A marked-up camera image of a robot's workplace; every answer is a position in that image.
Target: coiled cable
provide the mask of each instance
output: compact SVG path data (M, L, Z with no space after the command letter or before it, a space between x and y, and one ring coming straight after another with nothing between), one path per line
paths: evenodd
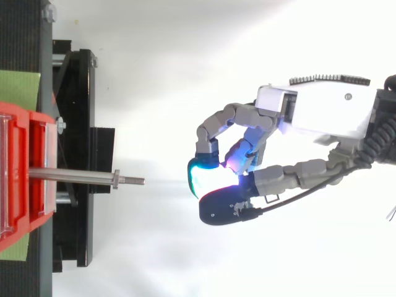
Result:
M370 169L375 159L396 139L396 119L389 118L364 141L357 151L354 163L361 169Z

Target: metal rod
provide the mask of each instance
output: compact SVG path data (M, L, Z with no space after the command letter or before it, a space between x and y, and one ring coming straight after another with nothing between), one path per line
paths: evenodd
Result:
M57 192L56 193L56 204L71 204L69 193Z
M114 173L70 170L59 168L29 168L29 177L47 179L50 181L64 181L79 184L102 184L118 188L118 184L140 184L144 185L144 178L130 178L120 176L119 170Z
M64 54L53 54L52 55L52 66L61 67L65 55Z

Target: black cable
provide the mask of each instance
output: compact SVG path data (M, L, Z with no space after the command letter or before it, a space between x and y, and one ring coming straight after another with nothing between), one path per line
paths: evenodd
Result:
M396 119L389 118L364 141L354 162L360 168L370 169L375 159L396 139Z
M359 170L359 169L360 169L359 166L354 166L354 167L351 167L349 169L343 170L343 171L337 173L336 175L332 176L331 178L326 179L324 182L322 182L322 183L310 188L307 191L304 191L304 192L302 192L302 193L300 193L298 195L295 195L292 198L289 198L287 200L281 201L279 203L276 203L276 204L271 205L269 207L266 207L264 209L260 209L261 210L260 213L269 212L269 211L277 209L277 208L279 208L281 206L284 206L284 205L290 204L290 203L292 203L294 201L300 200L301 198L304 198L304 197L306 197L306 196L308 196L308 195L310 195L310 194L312 194L312 193L314 193L314 192L316 192L316 191L318 191L320 189L323 189L328 184L331 184L332 182L334 182L334 181L336 181L336 180L338 180L340 178L343 178L344 176L347 176L350 173L352 173L352 172L354 172L356 170Z

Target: transparent plastic panel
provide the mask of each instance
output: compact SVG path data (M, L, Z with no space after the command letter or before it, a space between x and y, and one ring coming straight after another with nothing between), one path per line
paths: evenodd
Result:
M8 137L12 116L0 114L0 237L12 228L8 208Z
M58 154L58 128L56 124L45 125L46 168L56 168ZM44 181L44 214L56 211L56 181Z

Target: robotic hand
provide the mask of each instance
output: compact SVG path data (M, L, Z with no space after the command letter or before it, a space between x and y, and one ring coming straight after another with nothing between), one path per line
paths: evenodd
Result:
M225 225L257 218L269 210L303 198L328 184L338 184L355 170L370 169L374 161L396 164L396 75L383 90L370 80L347 75L294 78L290 86L259 88L254 103L229 104L198 127L196 157L187 167L192 193L199 199L200 219ZM216 136L233 124L247 127L220 163ZM338 142L329 159L295 166L262 163L265 144L275 130L312 134L315 142ZM286 189L307 191L280 200ZM268 195L277 199L268 201ZM264 196L265 208L250 198Z

